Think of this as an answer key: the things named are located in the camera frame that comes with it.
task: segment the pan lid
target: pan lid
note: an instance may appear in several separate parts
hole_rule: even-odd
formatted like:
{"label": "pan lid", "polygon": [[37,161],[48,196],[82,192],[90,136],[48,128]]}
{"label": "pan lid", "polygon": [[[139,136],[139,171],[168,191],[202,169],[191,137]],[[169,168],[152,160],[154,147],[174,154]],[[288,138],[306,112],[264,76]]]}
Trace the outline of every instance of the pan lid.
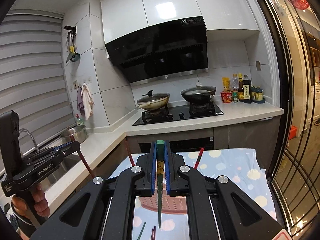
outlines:
{"label": "pan lid", "polygon": [[181,94],[183,94],[183,95],[201,95],[201,94],[204,94],[204,93],[211,93],[211,92],[214,92],[214,91],[216,91],[215,87],[199,85],[199,86],[196,86],[196,87],[193,87],[193,88],[188,88],[186,90],[183,90],[181,92]]}
{"label": "pan lid", "polygon": [[157,93],[157,94],[152,94],[153,90],[150,90],[147,94],[143,95],[145,97],[140,98],[137,103],[149,103],[149,102],[154,102],[160,99],[164,99],[170,96],[169,93]]}

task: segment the black range hood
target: black range hood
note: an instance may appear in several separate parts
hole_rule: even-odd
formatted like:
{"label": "black range hood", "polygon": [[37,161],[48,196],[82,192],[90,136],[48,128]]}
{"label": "black range hood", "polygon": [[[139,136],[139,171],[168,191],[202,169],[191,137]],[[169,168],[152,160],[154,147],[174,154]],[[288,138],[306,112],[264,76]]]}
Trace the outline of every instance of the black range hood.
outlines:
{"label": "black range hood", "polygon": [[207,36],[201,16],[173,20],[105,44],[110,60],[132,85],[207,72]]}

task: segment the white upper cabinet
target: white upper cabinet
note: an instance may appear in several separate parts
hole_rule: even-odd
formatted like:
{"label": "white upper cabinet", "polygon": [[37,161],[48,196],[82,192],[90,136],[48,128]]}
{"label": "white upper cabinet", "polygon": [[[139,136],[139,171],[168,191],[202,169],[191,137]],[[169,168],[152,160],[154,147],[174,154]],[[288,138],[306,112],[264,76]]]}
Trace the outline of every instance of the white upper cabinet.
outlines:
{"label": "white upper cabinet", "polygon": [[246,0],[196,0],[207,30],[253,30],[258,26]]}
{"label": "white upper cabinet", "polygon": [[101,11],[105,43],[148,27],[142,0],[103,0]]}
{"label": "white upper cabinet", "polygon": [[201,16],[196,0],[143,0],[148,25]]}

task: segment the white towel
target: white towel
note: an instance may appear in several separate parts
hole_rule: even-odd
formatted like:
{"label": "white towel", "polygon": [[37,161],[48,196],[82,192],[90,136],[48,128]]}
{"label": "white towel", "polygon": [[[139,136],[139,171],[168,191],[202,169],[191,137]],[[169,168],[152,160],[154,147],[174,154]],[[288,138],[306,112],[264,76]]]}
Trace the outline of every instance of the white towel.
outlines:
{"label": "white towel", "polygon": [[85,120],[87,121],[90,116],[92,116],[92,105],[94,104],[90,90],[86,83],[83,83],[81,96],[83,100],[83,106],[84,106],[84,116]]}

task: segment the gas stove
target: gas stove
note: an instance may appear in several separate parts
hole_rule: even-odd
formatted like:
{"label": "gas stove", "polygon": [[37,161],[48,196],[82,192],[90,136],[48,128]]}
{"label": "gas stove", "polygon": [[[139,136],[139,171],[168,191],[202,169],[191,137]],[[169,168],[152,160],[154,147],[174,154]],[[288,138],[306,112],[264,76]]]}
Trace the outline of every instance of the gas stove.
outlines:
{"label": "gas stove", "polygon": [[193,104],[174,107],[165,106],[158,110],[142,112],[141,117],[132,126],[180,121],[222,114],[223,112],[214,102],[202,106]]}

